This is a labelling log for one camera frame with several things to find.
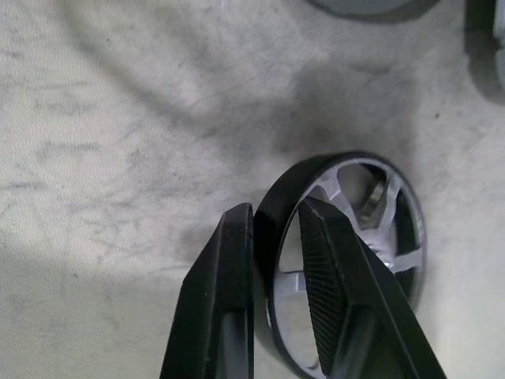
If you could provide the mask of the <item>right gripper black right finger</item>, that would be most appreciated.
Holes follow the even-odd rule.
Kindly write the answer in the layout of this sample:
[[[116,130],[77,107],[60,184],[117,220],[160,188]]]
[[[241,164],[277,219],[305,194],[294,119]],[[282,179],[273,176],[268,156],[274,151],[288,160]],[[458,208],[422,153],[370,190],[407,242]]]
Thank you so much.
[[[299,208],[303,273],[326,378],[443,378],[394,274],[334,205]]]

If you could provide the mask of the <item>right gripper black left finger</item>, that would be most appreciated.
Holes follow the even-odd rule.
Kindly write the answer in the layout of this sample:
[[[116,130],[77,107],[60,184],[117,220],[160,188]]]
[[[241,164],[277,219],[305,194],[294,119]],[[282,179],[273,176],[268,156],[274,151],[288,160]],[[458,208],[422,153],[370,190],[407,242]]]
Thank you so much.
[[[185,276],[161,378],[253,377],[253,209],[223,213]]]

